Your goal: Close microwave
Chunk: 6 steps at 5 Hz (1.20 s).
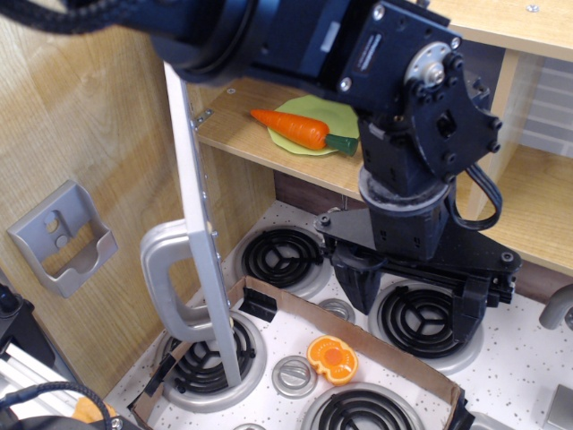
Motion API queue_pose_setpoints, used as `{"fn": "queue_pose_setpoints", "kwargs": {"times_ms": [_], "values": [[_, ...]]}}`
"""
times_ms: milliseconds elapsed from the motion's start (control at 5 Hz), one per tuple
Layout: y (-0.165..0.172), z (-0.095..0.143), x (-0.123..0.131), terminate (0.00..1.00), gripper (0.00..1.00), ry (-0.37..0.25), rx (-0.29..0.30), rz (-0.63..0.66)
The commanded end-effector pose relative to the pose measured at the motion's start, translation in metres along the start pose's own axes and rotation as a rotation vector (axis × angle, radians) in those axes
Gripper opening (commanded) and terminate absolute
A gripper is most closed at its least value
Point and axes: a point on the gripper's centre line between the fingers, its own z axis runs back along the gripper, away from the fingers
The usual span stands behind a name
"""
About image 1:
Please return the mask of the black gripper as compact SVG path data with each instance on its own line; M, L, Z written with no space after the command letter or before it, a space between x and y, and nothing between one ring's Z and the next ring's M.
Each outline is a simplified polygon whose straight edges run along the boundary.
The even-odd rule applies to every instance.
M453 290L452 334L466 344L487 306L510 303L520 256L457 225L443 209L424 217L387 217L367 209L323 213L314 221L324 255L351 305L369 314L382 273Z

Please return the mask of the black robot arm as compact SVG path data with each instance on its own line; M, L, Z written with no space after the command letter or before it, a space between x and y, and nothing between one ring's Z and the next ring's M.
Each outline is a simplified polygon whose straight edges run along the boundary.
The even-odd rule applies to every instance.
M131 28L187 82L247 76L350 106L365 208L315 226L353 306L372 309L382 272L449 288L453 340L465 343L487 307L512 298L520 258L483 233L497 217L466 220L456 204L466 173L501 207L478 164L498 151L501 122L465 77L460 36L425 2L4 1L1 13L59 35Z

